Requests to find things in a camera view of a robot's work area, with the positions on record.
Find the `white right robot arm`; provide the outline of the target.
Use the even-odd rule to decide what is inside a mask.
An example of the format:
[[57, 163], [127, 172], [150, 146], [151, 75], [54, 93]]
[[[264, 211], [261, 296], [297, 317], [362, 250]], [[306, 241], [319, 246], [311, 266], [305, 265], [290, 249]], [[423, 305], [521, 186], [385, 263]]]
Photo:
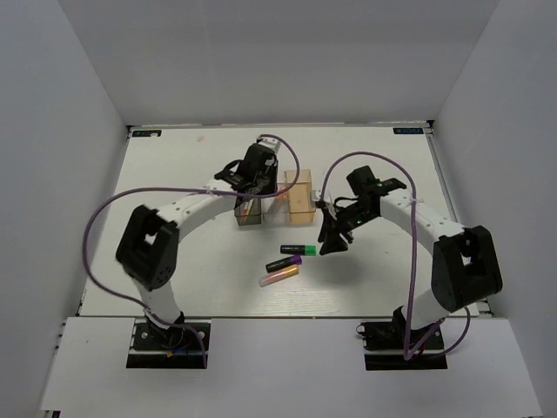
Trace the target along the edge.
[[432, 257], [430, 287], [393, 312], [393, 338], [413, 347], [427, 330], [469, 305], [503, 288], [493, 237], [484, 226], [466, 227], [446, 219], [413, 198], [395, 178], [377, 179], [362, 166], [347, 177], [353, 196], [348, 206], [320, 199], [323, 213], [320, 254], [347, 251], [352, 232], [382, 218], [410, 234]]

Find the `black green-capped highlighter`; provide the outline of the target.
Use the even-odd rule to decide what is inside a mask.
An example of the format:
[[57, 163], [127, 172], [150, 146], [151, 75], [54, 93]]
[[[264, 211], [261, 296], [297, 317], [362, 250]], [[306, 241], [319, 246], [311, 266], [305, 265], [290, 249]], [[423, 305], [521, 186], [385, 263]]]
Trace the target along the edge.
[[317, 248], [311, 245], [281, 245], [279, 248], [283, 254], [300, 255], [300, 256], [316, 256]]

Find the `grey orange-capped highlighter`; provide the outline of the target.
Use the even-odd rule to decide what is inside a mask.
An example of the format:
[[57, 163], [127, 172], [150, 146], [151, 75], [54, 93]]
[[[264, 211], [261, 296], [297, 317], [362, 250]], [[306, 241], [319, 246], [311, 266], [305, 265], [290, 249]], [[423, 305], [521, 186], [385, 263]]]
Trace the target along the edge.
[[285, 200], [287, 198], [287, 185], [279, 185], [277, 194], [274, 196], [275, 200]]

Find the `black purple-capped highlighter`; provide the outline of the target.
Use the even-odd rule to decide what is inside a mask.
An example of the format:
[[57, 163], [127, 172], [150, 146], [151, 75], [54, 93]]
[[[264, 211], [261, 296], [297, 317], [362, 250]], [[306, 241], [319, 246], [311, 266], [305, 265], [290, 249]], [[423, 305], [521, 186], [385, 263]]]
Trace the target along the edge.
[[265, 265], [267, 273], [275, 273], [289, 266], [298, 266], [302, 264], [302, 258], [298, 254], [290, 255], [281, 260], [276, 260]]

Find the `pink yellow-capped highlighter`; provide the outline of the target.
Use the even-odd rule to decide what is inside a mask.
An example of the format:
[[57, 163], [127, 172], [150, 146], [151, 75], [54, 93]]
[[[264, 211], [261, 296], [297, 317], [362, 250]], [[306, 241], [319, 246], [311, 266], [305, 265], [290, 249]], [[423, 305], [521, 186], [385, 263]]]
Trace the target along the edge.
[[298, 265], [289, 266], [281, 270], [278, 270], [276, 272], [268, 273], [267, 275], [265, 275], [264, 277], [258, 280], [258, 284], [260, 287], [267, 287], [272, 284], [278, 283], [282, 280], [289, 279], [292, 276], [295, 276], [297, 274], [299, 274], [299, 266]]

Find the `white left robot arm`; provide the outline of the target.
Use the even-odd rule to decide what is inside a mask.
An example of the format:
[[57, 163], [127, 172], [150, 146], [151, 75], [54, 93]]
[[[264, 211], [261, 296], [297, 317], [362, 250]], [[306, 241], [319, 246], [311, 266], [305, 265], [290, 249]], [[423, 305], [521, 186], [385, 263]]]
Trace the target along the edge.
[[218, 215], [233, 211], [247, 199], [217, 195], [216, 191], [254, 196], [275, 193], [279, 142], [258, 138], [243, 159], [233, 161], [214, 175], [206, 192], [188, 194], [166, 206], [134, 209], [116, 250], [116, 260], [132, 278], [145, 318], [154, 337], [164, 347], [175, 347], [184, 337], [185, 316], [178, 307], [170, 280], [178, 263], [183, 238]]

